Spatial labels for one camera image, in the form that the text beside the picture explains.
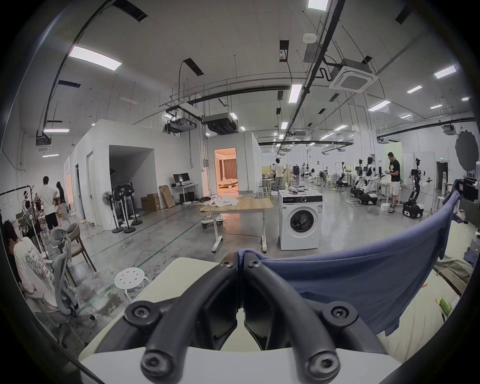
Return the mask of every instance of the man in white t-shirt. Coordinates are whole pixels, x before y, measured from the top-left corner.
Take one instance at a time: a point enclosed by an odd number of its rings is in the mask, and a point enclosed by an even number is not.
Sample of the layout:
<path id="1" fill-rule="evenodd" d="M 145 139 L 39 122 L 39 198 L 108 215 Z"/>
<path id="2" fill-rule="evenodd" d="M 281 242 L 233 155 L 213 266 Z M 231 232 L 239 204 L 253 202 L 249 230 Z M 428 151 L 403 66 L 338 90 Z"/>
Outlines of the man in white t-shirt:
<path id="1" fill-rule="evenodd" d="M 3 235 L 8 243 L 9 252 L 15 256 L 22 290 L 42 294 L 42 304 L 47 311 L 58 311 L 55 299 L 55 277 L 45 265 L 38 249 L 28 237 L 19 240 L 13 226 L 8 225 L 7 222 L 5 224 Z M 33 312 L 39 312 L 39 308 L 32 305 L 31 300 L 27 300 L 27 303 Z"/>
<path id="2" fill-rule="evenodd" d="M 285 167 L 280 165 L 280 159 L 275 159 L 276 164 L 274 166 L 275 182 L 273 184 L 273 190 L 278 191 L 278 188 L 282 185 L 283 174 L 285 173 Z"/>
<path id="3" fill-rule="evenodd" d="M 35 196 L 33 199 L 33 204 L 36 203 L 38 198 L 42 201 L 43 204 L 43 213 L 45 215 L 45 220 L 48 225 L 48 229 L 52 230 L 53 227 L 58 227 L 56 209 L 53 202 L 55 196 L 57 196 L 57 190 L 48 185 L 48 176 L 43 178 L 43 187 L 38 191 L 38 196 Z"/>

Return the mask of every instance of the floor fan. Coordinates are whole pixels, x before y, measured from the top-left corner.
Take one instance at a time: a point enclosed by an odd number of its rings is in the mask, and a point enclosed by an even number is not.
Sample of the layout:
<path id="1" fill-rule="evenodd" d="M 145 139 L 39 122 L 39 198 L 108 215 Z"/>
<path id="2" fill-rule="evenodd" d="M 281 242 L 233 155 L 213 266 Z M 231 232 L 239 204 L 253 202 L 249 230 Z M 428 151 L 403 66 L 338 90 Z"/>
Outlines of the floor fan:
<path id="1" fill-rule="evenodd" d="M 109 205 L 112 210 L 113 221 L 115 222 L 115 228 L 112 229 L 113 233 L 122 232 L 123 229 L 119 228 L 117 225 L 117 220 L 115 219 L 115 212 L 113 212 L 113 195 L 112 192 L 104 192 L 102 195 L 102 201 L 105 205 Z"/>
<path id="2" fill-rule="evenodd" d="M 128 197 L 130 202 L 132 203 L 133 215 L 130 216 L 130 217 L 134 218 L 134 221 L 132 222 L 132 225 L 139 225 L 139 224 L 142 223 L 142 221 L 137 220 L 138 215 L 135 213 L 135 201 L 133 200 L 133 198 L 134 198 L 133 193 L 135 192 L 135 190 L 133 189 L 133 187 L 130 184 L 125 184 L 123 186 L 123 188 L 125 189 L 125 197 Z"/>
<path id="3" fill-rule="evenodd" d="M 130 220 L 127 217 L 127 203 L 126 203 L 126 198 L 125 198 L 125 187 L 123 185 L 117 186 L 113 190 L 113 197 L 115 198 L 116 201 L 119 201 L 120 205 L 121 205 L 121 210 L 123 212 L 123 218 L 124 218 L 122 226 L 126 226 L 126 228 L 123 230 L 123 232 L 125 232 L 125 233 L 134 232 L 135 228 L 130 227 L 130 225 L 129 225 Z"/>

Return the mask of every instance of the washing machine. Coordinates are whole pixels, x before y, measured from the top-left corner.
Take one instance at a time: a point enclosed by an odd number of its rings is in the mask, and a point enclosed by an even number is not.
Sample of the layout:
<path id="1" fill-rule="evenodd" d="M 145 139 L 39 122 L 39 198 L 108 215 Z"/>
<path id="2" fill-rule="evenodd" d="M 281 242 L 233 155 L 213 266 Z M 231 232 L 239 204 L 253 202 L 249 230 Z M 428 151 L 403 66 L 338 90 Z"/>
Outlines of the washing machine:
<path id="1" fill-rule="evenodd" d="M 280 249 L 283 251 L 318 248 L 324 197 L 318 191 L 308 192 L 278 192 Z"/>

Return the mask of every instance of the computer monitor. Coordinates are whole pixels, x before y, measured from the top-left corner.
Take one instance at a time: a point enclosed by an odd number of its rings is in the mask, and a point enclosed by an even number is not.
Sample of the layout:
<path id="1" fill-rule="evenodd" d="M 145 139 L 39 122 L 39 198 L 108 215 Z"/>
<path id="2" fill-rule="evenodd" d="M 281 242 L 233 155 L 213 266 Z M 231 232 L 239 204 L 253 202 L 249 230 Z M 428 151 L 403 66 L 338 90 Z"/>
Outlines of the computer monitor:
<path id="1" fill-rule="evenodd" d="M 182 183 L 184 181 L 190 181 L 188 173 L 177 173 L 173 175 L 173 179 L 176 183 Z"/>

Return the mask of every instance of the table leg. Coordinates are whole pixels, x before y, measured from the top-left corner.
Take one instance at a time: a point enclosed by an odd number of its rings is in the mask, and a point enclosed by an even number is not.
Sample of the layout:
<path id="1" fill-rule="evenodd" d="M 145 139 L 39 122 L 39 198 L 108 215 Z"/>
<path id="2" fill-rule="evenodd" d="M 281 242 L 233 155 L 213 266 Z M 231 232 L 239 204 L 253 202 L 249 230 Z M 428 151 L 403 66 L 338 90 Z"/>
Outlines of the table leg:
<path id="1" fill-rule="evenodd" d="M 215 253 L 218 245 L 223 240 L 223 236 L 218 235 L 218 228 L 216 227 L 216 214 L 212 213 L 212 216 L 213 216 L 213 228 L 215 230 L 215 244 L 212 247 L 212 253 Z"/>
<path id="2" fill-rule="evenodd" d="M 265 210 L 262 211 L 263 234 L 262 234 L 262 251 L 267 253 L 267 237 L 265 235 Z"/>

